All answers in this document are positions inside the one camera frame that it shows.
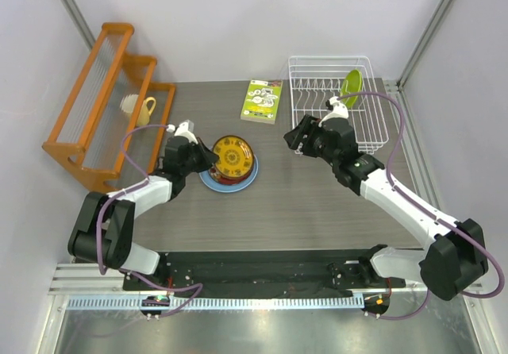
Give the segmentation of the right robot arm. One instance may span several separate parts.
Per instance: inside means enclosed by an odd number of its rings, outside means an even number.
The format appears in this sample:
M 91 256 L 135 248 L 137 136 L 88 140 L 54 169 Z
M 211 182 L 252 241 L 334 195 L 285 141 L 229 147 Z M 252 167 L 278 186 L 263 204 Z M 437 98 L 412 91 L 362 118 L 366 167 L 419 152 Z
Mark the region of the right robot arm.
M 424 283 L 449 301 L 488 271 L 483 230 L 472 219 L 459 222 L 431 207 L 400 182 L 388 179 L 384 165 L 361 152 L 344 118 L 321 121 L 306 115 L 283 139 L 291 150 L 320 158 L 342 186 L 376 204 L 402 225 L 421 249 L 379 244 L 360 258 L 358 275 L 374 287 L 385 278 Z

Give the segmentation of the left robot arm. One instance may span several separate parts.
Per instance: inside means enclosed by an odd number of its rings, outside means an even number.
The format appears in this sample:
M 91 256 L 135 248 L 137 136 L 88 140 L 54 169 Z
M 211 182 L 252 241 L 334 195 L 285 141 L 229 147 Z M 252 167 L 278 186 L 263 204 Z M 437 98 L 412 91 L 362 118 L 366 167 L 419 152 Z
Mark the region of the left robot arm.
M 92 191 L 84 198 L 67 250 L 104 269 L 136 272 L 153 290 L 163 288 L 169 270 L 158 252 L 133 243 L 134 221 L 176 198 L 188 175 L 207 171 L 216 162 L 218 155 L 201 139 L 170 138 L 162 162 L 146 179 L 108 194 Z

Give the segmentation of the lime green plate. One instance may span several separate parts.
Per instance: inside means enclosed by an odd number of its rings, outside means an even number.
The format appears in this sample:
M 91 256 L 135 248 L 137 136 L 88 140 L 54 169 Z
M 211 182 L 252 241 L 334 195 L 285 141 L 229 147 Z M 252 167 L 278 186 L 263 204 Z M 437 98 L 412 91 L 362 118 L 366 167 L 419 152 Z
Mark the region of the lime green plate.
M 363 88 L 363 76 L 358 69 L 351 70 L 341 84 L 341 96 L 361 92 Z

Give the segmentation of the light blue plate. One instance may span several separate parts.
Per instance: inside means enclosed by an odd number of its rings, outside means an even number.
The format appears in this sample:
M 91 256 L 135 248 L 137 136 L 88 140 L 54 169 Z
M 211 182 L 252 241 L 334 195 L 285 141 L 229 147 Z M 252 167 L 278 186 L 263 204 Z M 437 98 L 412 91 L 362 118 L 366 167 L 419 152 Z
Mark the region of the light blue plate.
M 238 191 L 242 191 L 247 187 L 249 187 L 256 179 L 258 172 L 259 172 L 259 160 L 257 159 L 257 156 L 254 156 L 254 164 L 252 172 L 248 175 L 246 179 L 244 179 L 240 183 L 230 185 L 218 183 L 212 179 L 208 171 L 201 172 L 198 175 L 202 183 L 209 189 L 222 194 L 232 194 Z

